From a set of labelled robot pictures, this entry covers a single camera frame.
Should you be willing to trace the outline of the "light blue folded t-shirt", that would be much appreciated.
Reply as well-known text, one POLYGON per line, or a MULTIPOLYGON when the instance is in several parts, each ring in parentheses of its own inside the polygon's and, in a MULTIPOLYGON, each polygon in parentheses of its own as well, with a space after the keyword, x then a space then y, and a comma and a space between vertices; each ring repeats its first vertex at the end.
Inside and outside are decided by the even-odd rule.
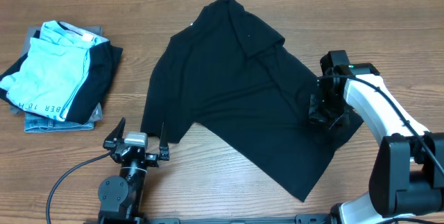
POLYGON ((85 123, 99 104, 80 89, 92 75, 94 47, 109 44, 108 38, 64 21, 46 21, 19 70, 1 78, 6 100, 19 109, 56 121, 85 123))

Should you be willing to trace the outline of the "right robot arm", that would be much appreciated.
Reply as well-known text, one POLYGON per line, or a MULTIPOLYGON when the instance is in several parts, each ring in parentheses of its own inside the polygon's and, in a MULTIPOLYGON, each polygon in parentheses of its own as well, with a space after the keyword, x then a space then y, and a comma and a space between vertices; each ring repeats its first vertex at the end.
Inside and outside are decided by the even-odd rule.
POLYGON ((371 63, 352 64, 344 50, 320 60, 319 92, 311 95, 309 119, 327 130, 351 125, 357 112, 379 151, 368 192, 333 206, 329 214, 303 214, 296 223, 421 223, 443 211, 443 133, 411 117, 371 63))

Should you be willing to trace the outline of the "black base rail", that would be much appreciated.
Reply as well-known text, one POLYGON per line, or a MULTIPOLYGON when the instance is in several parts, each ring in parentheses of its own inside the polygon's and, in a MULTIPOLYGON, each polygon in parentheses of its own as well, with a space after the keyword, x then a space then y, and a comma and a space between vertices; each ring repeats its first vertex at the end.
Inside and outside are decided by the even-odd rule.
POLYGON ((292 218, 208 218, 182 220, 179 218, 143 218, 138 221, 88 221, 85 224, 340 224, 339 216, 333 214, 297 214, 292 218))

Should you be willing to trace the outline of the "grey folded garment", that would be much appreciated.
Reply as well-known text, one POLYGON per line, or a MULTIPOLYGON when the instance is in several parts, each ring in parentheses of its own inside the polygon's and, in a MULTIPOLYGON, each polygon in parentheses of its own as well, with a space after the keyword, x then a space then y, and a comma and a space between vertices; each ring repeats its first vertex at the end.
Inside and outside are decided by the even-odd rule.
MULTIPOLYGON (((103 34, 103 30, 101 26, 85 26, 84 29, 86 31, 90 31, 94 34, 97 35, 102 35, 103 34)), ((34 34, 40 30, 39 26, 29 26, 27 33, 26 33, 26 37, 24 39, 24 43, 23 43, 23 47, 22 47, 22 52, 20 53, 20 58, 7 70, 5 71, 1 77, 6 76, 6 75, 10 75, 16 71, 19 70, 20 65, 22 64, 22 62, 25 60, 25 55, 27 54, 28 50, 30 49, 30 39, 34 36, 34 34)), ((23 110, 19 109, 17 106, 11 104, 10 102, 8 102, 6 100, 6 95, 1 96, 1 99, 6 101, 9 105, 10 105, 10 112, 12 114, 21 114, 23 112, 23 110)), ((91 117, 89 118, 90 121, 99 121, 103 118, 103 113, 102 113, 102 109, 101 109, 101 104, 99 103, 96 108, 94 109, 94 111, 92 112, 91 117)))

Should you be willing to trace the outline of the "black t-shirt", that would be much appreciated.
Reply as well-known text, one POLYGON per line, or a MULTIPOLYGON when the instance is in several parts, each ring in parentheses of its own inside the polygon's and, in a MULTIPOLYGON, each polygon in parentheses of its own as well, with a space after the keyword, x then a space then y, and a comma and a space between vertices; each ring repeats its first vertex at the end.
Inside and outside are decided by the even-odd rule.
POLYGON ((212 131, 298 200, 305 200, 362 124, 309 120, 316 76, 284 37, 235 0, 205 6, 175 34, 151 74, 140 130, 177 144, 194 123, 212 131))

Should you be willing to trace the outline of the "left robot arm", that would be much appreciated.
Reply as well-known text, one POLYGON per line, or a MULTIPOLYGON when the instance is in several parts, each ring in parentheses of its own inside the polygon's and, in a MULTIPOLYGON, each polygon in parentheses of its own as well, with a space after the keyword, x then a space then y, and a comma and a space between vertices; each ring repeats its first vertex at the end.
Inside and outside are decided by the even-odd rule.
POLYGON ((125 124, 122 118, 103 142, 108 156, 121 168, 119 175, 104 179, 99 186, 99 223, 148 223, 140 210, 148 168, 158 167, 160 161, 170 158, 168 144, 162 144, 158 153, 149 153, 148 135, 143 132, 125 135, 125 124))

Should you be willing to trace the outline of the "folded blue jeans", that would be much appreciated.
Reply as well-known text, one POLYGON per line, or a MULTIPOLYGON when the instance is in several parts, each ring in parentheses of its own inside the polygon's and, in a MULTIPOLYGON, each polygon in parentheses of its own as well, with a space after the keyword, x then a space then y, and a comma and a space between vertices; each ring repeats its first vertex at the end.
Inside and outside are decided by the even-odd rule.
POLYGON ((56 121, 31 113, 26 113, 24 117, 24 132, 27 133, 93 130, 94 126, 95 124, 93 121, 84 124, 69 121, 56 121))

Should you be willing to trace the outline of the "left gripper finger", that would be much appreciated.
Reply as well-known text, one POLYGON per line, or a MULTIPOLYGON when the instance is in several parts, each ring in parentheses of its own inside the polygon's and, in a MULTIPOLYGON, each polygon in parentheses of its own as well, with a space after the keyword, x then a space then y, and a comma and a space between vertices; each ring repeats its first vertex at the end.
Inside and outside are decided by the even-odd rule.
POLYGON ((105 138, 106 141, 114 141, 115 139, 121 139, 126 124, 126 118, 122 117, 115 129, 105 138))
POLYGON ((165 127, 164 123, 162 124, 161 132, 160 132, 160 144, 159 144, 159 150, 161 153, 168 153, 169 152, 169 145, 168 141, 165 137, 165 127))

